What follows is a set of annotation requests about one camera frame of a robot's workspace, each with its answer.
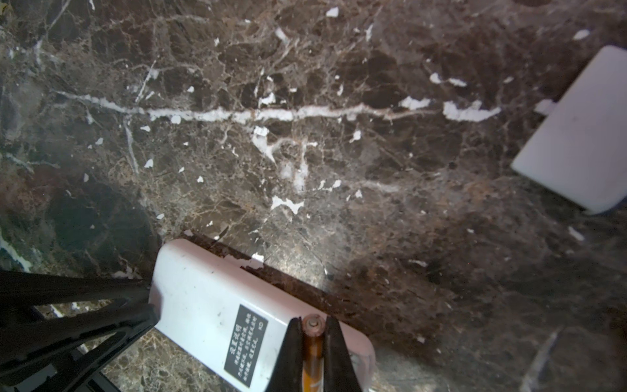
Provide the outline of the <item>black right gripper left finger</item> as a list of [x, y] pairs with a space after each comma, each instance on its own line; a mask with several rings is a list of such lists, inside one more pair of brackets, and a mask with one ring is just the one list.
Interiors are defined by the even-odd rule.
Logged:
[[292, 318], [279, 350], [266, 392], [302, 392], [305, 338], [302, 318]]

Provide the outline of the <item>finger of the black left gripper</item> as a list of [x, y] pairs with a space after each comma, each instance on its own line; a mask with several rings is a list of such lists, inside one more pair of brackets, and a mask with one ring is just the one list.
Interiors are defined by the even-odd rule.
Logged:
[[144, 300], [150, 283], [141, 279], [71, 278], [1, 272], [1, 305], [34, 306], [99, 300]]
[[18, 385], [46, 367], [33, 391], [77, 391], [158, 322], [148, 303], [106, 306], [74, 317], [1, 327], [1, 385]]

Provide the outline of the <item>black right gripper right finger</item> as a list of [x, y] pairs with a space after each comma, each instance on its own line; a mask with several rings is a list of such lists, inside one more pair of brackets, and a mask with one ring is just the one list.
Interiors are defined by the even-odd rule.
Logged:
[[361, 392], [341, 325], [328, 316], [323, 340], [323, 391]]

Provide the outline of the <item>orange AA battery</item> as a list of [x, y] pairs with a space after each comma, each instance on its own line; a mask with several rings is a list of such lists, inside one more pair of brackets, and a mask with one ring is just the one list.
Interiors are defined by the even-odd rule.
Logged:
[[303, 391], [322, 391], [325, 319], [318, 314], [307, 315], [302, 320], [301, 326], [304, 333]]

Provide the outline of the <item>white red remote control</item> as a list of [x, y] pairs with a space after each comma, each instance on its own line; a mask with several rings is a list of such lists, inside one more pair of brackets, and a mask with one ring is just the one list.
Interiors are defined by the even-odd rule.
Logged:
[[[150, 290], [158, 331], [240, 391], [266, 390], [291, 319], [318, 314], [326, 324], [331, 316], [254, 276], [256, 265], [176, 239], [159, 250]], [[366, 391], [376, 368], [373, 344], [340, 325]]]

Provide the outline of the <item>white battery cover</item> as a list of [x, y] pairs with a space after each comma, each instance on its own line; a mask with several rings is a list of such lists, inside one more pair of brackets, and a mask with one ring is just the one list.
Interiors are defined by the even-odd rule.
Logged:
[[517, 173], [599, 214], [626, 198], [626, 51], [589, 62], [511, 164]]

